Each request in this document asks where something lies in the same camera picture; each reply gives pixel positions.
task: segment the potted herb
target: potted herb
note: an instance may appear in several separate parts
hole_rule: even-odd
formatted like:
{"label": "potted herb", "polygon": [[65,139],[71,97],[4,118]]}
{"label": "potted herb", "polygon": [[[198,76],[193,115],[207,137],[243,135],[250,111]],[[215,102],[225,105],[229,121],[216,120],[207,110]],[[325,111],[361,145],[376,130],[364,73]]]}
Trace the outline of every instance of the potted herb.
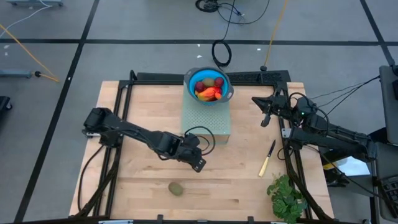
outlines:
{"label": "potted herb", "polygon": [[301,192],[289,185],[288,175],[279,178],[274,175],[274,178],[274,182],[267,189],[267,195],[271,196],[274,215],[288,224],[296,224],[296,219],[306,209],[307,202]]}

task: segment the kiwi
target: kiwi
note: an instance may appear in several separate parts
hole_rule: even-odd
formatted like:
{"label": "kiwi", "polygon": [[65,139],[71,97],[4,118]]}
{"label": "kiwi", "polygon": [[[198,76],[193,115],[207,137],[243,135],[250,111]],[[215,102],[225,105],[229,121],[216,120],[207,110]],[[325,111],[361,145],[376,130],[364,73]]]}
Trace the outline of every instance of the kiwi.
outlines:
{"label": "kiwi", "polygon": [[175,196],[180,196],[183,192],[183,188],[180,184],[176,182],[171,182],[169,184],[169,191],[174,194]]}
{"label": "kiwi", "polygon": [[205,84],[206,87],[213,87],[214,86],[214,79],[213,78],[205,78],[201,82],[203,84]]}

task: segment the black metal frame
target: black metal frame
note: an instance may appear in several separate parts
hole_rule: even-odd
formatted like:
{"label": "black metal frame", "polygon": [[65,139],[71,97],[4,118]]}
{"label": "black metal frame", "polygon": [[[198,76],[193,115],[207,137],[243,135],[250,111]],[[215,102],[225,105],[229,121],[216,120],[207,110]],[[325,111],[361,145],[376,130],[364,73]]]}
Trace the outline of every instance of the black metal frame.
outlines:
{"label": "black metal frame", "polygon": [[[235,86],[272,86],[274,89],[276,89],[277,85],[283,85],[287,86],[287,82],[290,82],[290,76],[288,71],[282,70],[282,71],[272,71],[272,72],[236,72],[236,73],[227,73],[229,76],[229,79],[231,80],[231,84]],[[121,97],[122,93],[125,88],[127,88],[127,94],[126,94],[126,100],[124,102],[124,108],[123,108],[123,114],[122,114],[122,119],[126,120],[127,114],[129,111],[129,104],[130,104],[130,98],[131,98],[131,92],[132,92],[132,86],[133,85],[183,85],[183,75],[179,74],[159,74],[159,73],[138,73],[137,75],[134,73],[133,70],[130,71],[130,79],[129,80],[121,80],[119,81],[118,85],[118,92],[116,94],[116,100],[115,100],[115,105],[114,105],[114,114],[119,114],[119,109],[120,109],[120,104],[121,104]],[[288,95],[287,93],[287,88],[284,88],[284,95]],[[279,118],[279,125],[280,125],[280,131],[282,131],[282,128],[285,128],[284,120],[282,118]],[[106,152],[104,155],[104,162],[101,170],[101,176],[99,180],[99,184],[101,185],[104,181],[104,178],[106,176],[108,166],[109,166],[109,160],[110,160],[110,155],[111,155],[111,148],[106,148]],[[121,147],[116,148],[116,155],[121,154]],[[287,150],[284,150],[285,157],[288,158],[286,159],[286,166],[290,161],[289,153]],[[303,165],[301,161],[301,156],[298,151],[294,152],[295,154],[295,161],[297,165],[297,171],[298,171],[298,177],[300,181],[305,185],[305,176],[304,176],[304,171],[303,171]],[[120,156],[116,156],[115,159],[118,159],[118,161],[115,161],[117,164],[119,164]],[[116,179],[117,179],[117,173],[113,177],[110,186],[109,186],[109,193],[108,193],[108,199],[106,202],[106,210],[105,210],[105,216],[104,217],[110,217],[111,216],[111,209],[112,209],[112,204],[113,204],[113,198],[114,198],[114,191],[115,191],[115,185],[116,185]],[[290,185],[294,186],[293,181],[290,180]],[[94,210],[93,210],[93,216],[98,216],[99,215],[99,210],[101,206],[101,197],[98,199],[97,203],[95,204]],[[305,209],[305,216],[306,220],[312,220],[312,213],[310,208]],[[141,220],[142,222],[148,222],[148,223],[153,223],[154,221],[157,221],[157,223],[162,223],[163,216],[159,215],[157,220]],[[252,220],[253,223],[270,223],[270,222],[254,222],[253,217],[248,217],[248,222],[250,223]],[[192,220],[192,221],[178,221],[182,223],[197,223],[197,220]]]}

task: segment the knife handle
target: knife handle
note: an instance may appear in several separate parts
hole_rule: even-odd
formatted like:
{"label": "knife handle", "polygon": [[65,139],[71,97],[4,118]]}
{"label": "knife handle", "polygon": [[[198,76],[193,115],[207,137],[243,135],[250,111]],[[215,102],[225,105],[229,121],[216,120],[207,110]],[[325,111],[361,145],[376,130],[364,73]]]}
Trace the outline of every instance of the knife handle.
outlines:
{"label": "knife handle", "polygon": [[259,177],[262,177],[264,175],[264,173],[266,172],[266,168],[267,168],[267,164],[268,164],[268,159],[269,156],[267,156],[266,160],[264,161],[264,163],[262,164],[260,173],[259,173]]}

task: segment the wooden table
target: wooden table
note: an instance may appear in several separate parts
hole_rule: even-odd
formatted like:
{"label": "wooden table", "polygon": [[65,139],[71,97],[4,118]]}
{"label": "wooden table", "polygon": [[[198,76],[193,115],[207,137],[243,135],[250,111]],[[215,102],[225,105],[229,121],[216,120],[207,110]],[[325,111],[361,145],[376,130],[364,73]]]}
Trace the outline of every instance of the wooden table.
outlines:
{"label": "wooden table", "polygon": [[[303,83],[288,83],[288,86],[289,92],[305,93]],[[118,82],[103,82],[97,106],[112,109],[117,87]],[[253,216],[256,221],[278,220],[272,212],[266,189],[273,181],[272,174],[286,173],[285,162],[277,158],[277,151],[282,148],[279,123],[274,117],[266,128],[260,127],[264,115],[251,100],[252,96],[271,95],[273,88],[234,86],[234,89],[230,101],[232,130],[229,142],[216,146],[204,157],[207,164],[200,173],[188,164],[160,161],[145,144],[124,138],[111,218],[154,220],[158,214],[163,214],[167,220],[237,221],[247,220],[248,216]],[[127,120],[149,130],[180,134],[182,91],[182,85],[133,86]],[[258,172],[274,139],[275,151],[264,177],[260,178]],[[88,140],[82,167],[99,148],[98,141],[98,138]],[[300,152],[308,191],[325,213],[334,217],[320,156],[306,147]],[[98,186],[103,156],[104,150],[86,170],[82,205]],[[171,181],[184,187],[182,196],[176,197],[168,191]],[[77,187],[71,215],[78,211],[76,202]],[[103,200],[100,214],[104,213],[105,202]]]}

